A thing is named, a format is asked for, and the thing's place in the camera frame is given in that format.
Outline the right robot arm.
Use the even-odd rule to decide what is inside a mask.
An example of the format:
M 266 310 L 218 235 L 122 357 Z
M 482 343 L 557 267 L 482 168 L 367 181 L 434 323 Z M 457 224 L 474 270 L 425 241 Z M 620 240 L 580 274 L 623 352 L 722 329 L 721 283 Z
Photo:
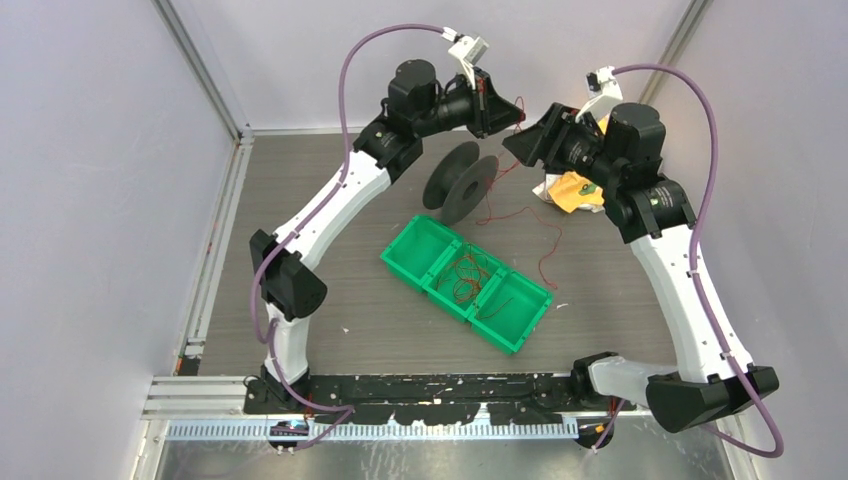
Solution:
M 647 274 L 669 329 L 672 366 L 630 361 L 602 352 L 575 361 L 571 397 L 596 410 L 610 397 L 647 408 L 677 433 L 740 413 L 775 392 L 770 366 L 757 365 L 717 307 L 707 271 L 691 246 L 692 205 L 661 171 L 666 128 L 659 113 L 640 103 L 615 106 L 605 128 L 555 103 L 531 127 L 507 136 L 504 147 L 523 165 L 548 173 L 574 172 L 602 191 L 606 216 Z

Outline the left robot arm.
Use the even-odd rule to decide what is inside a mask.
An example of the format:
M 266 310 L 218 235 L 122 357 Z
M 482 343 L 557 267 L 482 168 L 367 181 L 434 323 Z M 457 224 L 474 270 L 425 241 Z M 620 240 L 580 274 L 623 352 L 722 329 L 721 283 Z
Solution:
M 524 118 L 478 67 L 441 84 L 430 62 L 405 61 L 388 84 L 380 114 L 356 139 L 344 141 L 334 176 L 274 232 L 253 234 L 250 311 L 256 318 L 262 304 L 268 314 L 268 327 L 257 325 L 255 335 L 268 347 L 262 379 L 280 412 L 293 414 L 305 405 L 309 320 L 328 291 L 314 270 L 337 236 L 422 156 L 424 138 L 464 128 L 483 139 Z

